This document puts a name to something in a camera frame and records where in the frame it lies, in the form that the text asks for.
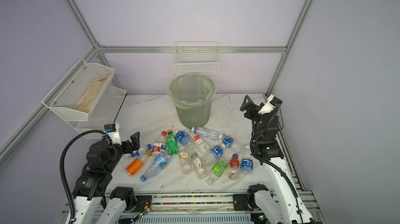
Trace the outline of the orange label bottle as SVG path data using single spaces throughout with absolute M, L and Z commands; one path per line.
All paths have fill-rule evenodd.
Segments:
M 152 152 L 147 151 L 146 154 L 134 158 L 133 162 L 125 168 L 126 173 L 134 176 L 147 163 L 150 157 L 152 157 Z

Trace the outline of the large blue label water bottle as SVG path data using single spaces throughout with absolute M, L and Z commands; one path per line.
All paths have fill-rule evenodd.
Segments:
M 169 153 L 159 154 L 154 158 L 153 163 L 148 167 L 144 174 L 140 177 L 142 182 L 146 182 L 158 176 L 170 163 L 172 155 Z

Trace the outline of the blue label white cap bottle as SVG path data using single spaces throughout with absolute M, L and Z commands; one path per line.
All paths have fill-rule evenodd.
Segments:
M 190 137 L 186 132 L 177 129 L 177 130 L 175 130 L 175 135 L 176 135 L 177 141 L 181 145 L 186 146 L 190 143 Z

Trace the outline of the red green label clear bottle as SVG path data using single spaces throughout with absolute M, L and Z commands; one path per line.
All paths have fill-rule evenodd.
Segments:
M 189 130 L 184 130 L 184 133 L 189 137 L 187 148 L 197 151 L 202 156 L 206 156 L 210 151 L 210 146 L 198 135 Z

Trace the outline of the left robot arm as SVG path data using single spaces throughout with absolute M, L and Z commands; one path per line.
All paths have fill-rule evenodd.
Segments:
M 86 154 L 87 163 L 75 187 L 70 190 L 65 174 L 65 157 L 68 149 L 79 138 L 90 133 L 102 135 L 102 139 L 90 146 Z M 131 154 L 140 148 L 140 132 L 131 135 L 131 140 L 121 144 L 114 143 L 109 133 L 101 130 L 89 130 L 75 136 L 63 149 L 59 172 L 61 182 L 69 204 L 68 224 L 87 224 L 92 220 L 99 204 L 106 208 L 105 191 L 112 180 L 112 172 L 125 154 Z

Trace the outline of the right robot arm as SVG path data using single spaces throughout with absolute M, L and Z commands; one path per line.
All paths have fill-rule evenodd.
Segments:
M 315 224 L 317 221 L 300 198 L 277 140 L 281 131 L 278 116 L 281 105 L 282 101 L 273 95 L 259 105 L 246 95 L 240 107 L 245 118 L 252 122 L 251 155 L 260 162 L 273 186 L 272 190 L 263 184 L 249 186 L 248 204 L 261 210 L 271 224 Z

